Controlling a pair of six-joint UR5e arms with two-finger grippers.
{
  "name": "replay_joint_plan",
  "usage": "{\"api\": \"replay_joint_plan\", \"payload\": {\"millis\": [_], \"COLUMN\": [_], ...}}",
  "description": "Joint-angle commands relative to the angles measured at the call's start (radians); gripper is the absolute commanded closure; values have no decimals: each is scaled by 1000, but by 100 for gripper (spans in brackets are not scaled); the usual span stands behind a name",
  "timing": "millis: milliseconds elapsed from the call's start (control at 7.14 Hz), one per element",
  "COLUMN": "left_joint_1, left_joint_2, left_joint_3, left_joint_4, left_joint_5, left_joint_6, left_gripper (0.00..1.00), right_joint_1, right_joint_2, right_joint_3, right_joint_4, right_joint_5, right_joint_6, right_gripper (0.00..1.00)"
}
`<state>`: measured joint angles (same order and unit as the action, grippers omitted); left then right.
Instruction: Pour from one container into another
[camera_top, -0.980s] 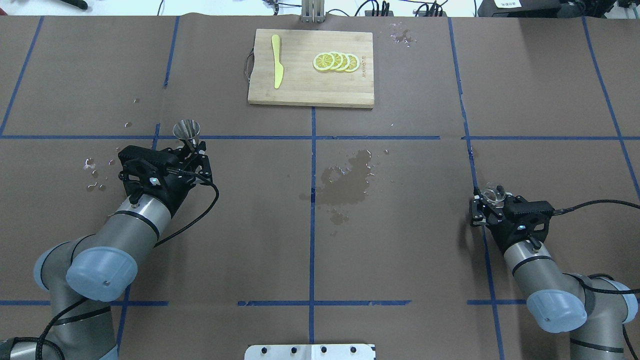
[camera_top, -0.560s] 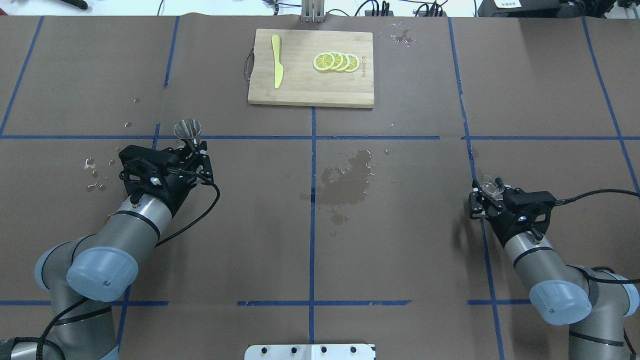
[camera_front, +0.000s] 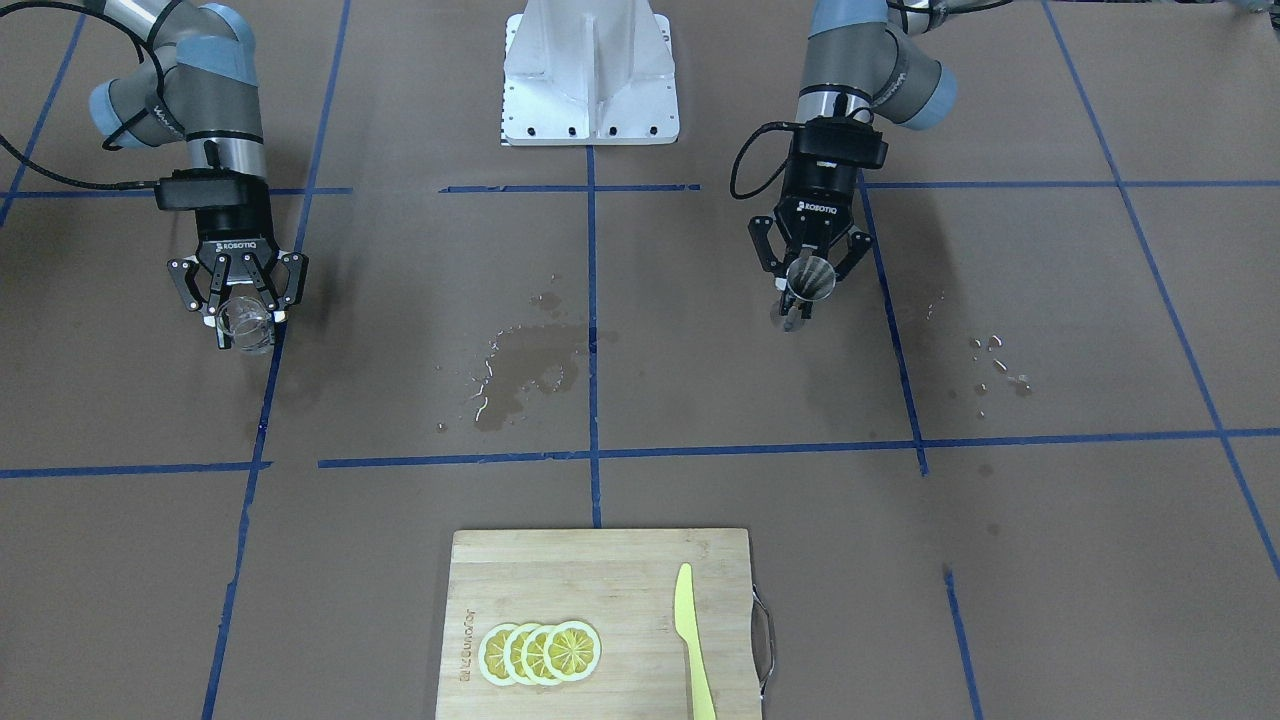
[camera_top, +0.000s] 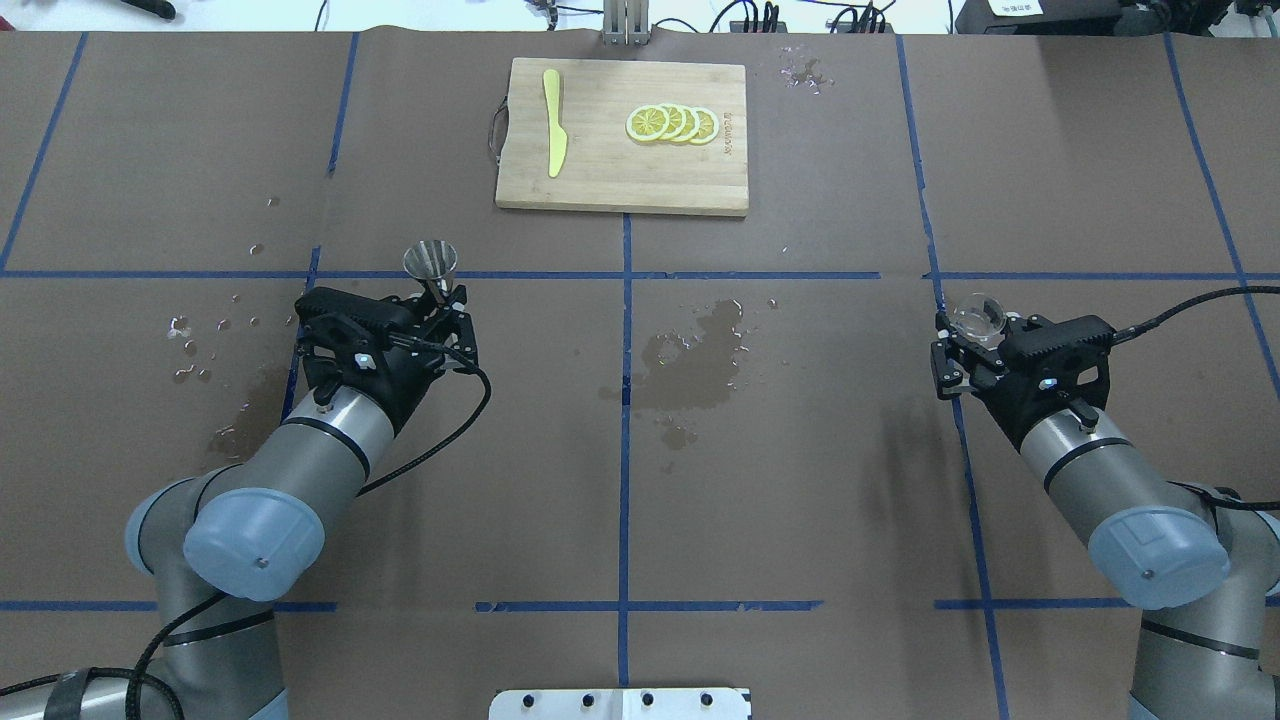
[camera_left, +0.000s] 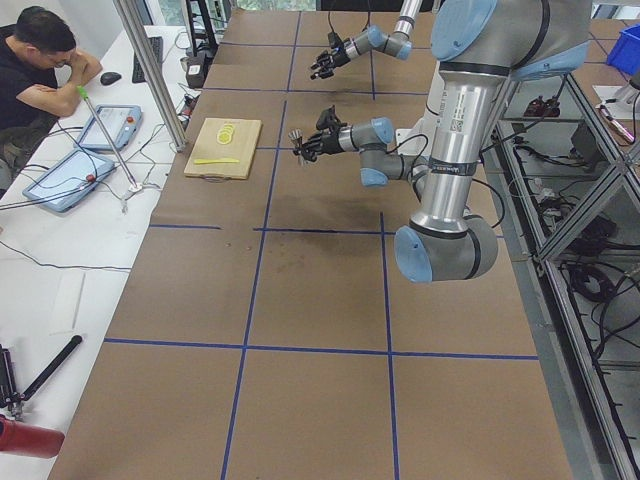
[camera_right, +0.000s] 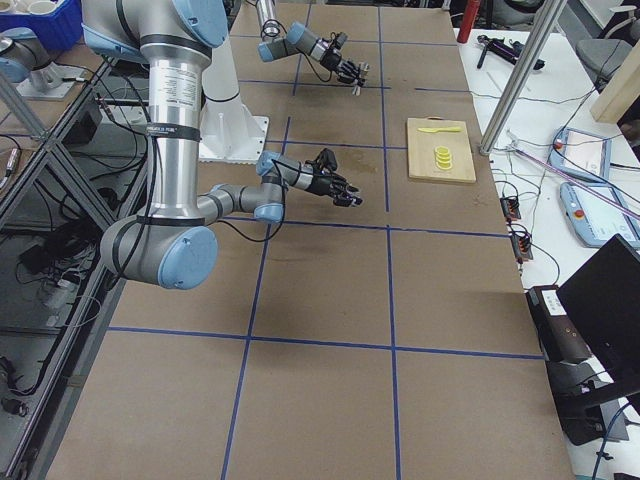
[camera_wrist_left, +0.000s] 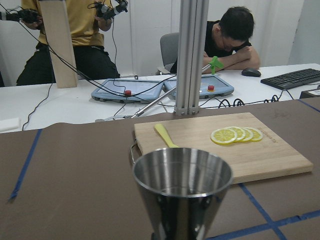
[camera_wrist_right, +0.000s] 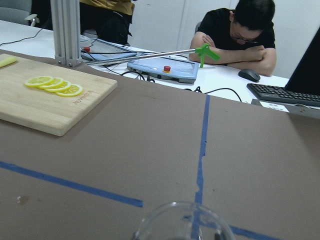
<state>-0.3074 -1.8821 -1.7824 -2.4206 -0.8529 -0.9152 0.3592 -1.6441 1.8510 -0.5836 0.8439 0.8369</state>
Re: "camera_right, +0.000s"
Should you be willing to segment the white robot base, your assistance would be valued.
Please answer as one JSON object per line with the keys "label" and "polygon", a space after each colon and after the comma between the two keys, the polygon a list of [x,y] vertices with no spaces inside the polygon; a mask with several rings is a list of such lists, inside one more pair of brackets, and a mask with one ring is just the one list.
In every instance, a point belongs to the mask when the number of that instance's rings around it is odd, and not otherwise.
{"label": "white robot base", "polygon": [[199,160],[255,164],[265,146],[269,118],[254,116],[244,104],[229,39],[212,50],[202,88]]}

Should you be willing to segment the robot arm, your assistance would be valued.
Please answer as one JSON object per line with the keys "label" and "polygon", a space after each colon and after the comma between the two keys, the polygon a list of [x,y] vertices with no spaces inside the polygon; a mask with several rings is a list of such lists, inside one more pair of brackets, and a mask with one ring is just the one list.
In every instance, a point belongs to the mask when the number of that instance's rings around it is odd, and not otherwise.
{"label": "robot arm", "polygon": [[359,96],[369,72],[367,62],[354,63],[342,55],[342,48],[348,40],[345,32],[332,32],[328,38],[317,35],[300,22],[293,22],[286,28],[276,15],[274,1],[252,1],[260,25],[261,43],[258,53],[263,62],[273,62],[293,55],[302,55],[310,64],[316,62],[329,72],[329,82],[333,75],[336,80],[352,88],[352,94]]}
{"label": "robot arm", "polygon": [[360,204],[327,149],[306,162],[264,152],[258,186],[223,184],[197,194],[202,77],[229,35],[222,2],[87,1],[82,9],[84,39],[94,52],[149,68],[148,198],[138,213],[109,227],[100,246],[117,277],[166,289],[200,285],[217,259],[213,223],[233,212],[278,223],[291,187],[339,207]]}

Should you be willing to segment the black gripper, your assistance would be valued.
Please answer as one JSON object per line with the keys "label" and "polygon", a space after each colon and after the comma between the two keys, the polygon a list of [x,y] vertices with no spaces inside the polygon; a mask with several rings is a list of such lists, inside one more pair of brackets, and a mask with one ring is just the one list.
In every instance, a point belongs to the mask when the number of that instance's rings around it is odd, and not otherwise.
{"label": "black gripper", "polygon": [[312,180],[306,188],[307,192],[318,196],[330,196],[333,204],[338,207],[357,207],[363,203],[362,198],[349,195],[358,193],[359,189],[337,173],[338,164],[335,160],[306,161],[305,165],[312,171]]}
{"label": "black gripper", "polygon": [[362,86],[360,77],[353,77],[353,72],[368,72],[370,65],[367,62],[354,63],[350,59],[344,59],[339,49],[328,47],[321,59],[320,65],[326,70],[337,75],[337,80],[349,86]]}

